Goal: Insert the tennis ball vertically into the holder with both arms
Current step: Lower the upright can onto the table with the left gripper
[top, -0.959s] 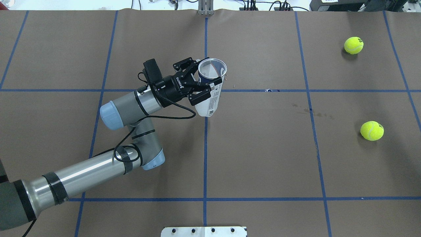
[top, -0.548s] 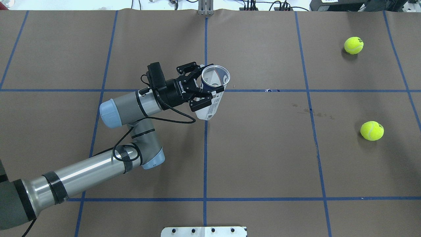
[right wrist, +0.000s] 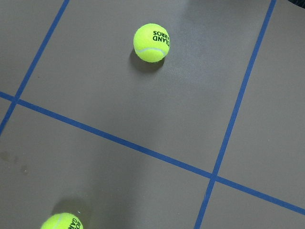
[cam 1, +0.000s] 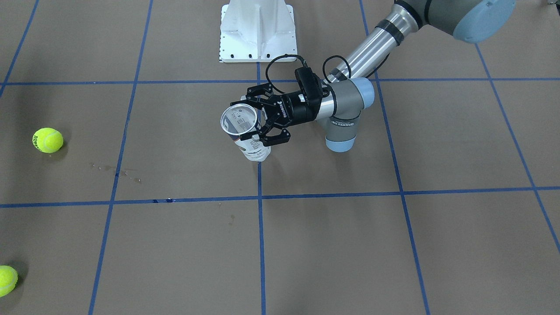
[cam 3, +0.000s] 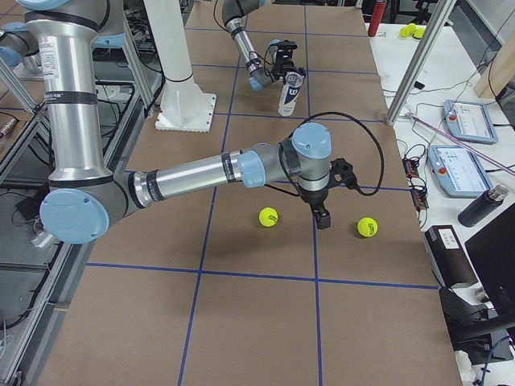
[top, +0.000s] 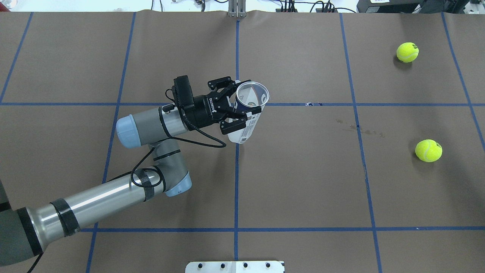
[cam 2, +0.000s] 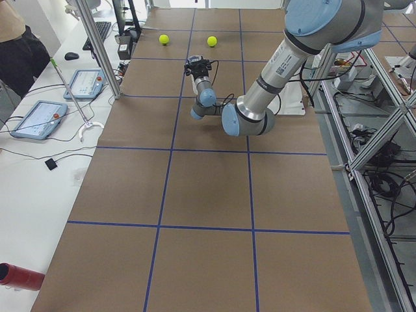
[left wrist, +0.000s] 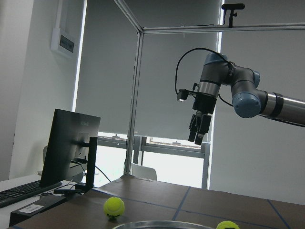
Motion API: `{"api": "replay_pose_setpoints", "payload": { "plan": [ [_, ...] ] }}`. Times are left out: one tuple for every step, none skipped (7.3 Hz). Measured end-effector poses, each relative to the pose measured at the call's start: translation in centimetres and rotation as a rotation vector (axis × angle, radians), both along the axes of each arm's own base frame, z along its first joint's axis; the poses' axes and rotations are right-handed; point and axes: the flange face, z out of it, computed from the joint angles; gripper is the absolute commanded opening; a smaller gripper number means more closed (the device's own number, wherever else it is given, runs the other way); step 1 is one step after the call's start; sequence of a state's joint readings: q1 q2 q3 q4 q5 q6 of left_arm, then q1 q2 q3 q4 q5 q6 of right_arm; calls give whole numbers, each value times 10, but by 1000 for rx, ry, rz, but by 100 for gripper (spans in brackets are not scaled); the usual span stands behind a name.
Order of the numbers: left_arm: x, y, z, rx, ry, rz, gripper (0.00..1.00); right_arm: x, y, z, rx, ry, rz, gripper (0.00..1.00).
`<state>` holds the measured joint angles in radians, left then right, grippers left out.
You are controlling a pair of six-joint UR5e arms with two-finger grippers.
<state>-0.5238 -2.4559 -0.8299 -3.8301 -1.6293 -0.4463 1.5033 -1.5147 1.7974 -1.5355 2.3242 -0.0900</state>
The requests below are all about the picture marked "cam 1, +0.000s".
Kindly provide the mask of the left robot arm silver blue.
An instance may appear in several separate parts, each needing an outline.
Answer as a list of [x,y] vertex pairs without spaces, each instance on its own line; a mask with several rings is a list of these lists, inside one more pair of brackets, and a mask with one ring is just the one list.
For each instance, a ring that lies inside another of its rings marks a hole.
[[267,63],[266,81],[249,87],[220,125],[249,160],[289,141],[289,127],[317,122],[326,146],[349,151],[361,112],[375,101],[370,82],[405,38],[431,26],[458,41],[478,43],[510,18],[514,0],[395,0],[386,18],[340,64],[316,74],[298,55],[292,6],[283,0],[232,0],[222,8],[220,61]]

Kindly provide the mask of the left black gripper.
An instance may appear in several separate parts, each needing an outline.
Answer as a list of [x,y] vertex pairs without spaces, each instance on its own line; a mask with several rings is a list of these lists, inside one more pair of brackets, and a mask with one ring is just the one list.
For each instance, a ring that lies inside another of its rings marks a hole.
[[[241,135],[242,141],[253,139],[256,136],[256,141],[262,142],[264,146],[288,142],[291,133],[285,127],[316,120],[322,102],[322,96],[306,97],[302,91],[275,95],[271,84],[249,87],[242,97],[244,97],[242,100],[233,101],[232,106],[243,104],[262,110],[266,115],[279,114],[278,120],[270,118],[263,125],[257,122],[254,131],[247,131]],[[268,135],[273,128],[278,128],[280,133],[274,136]]]

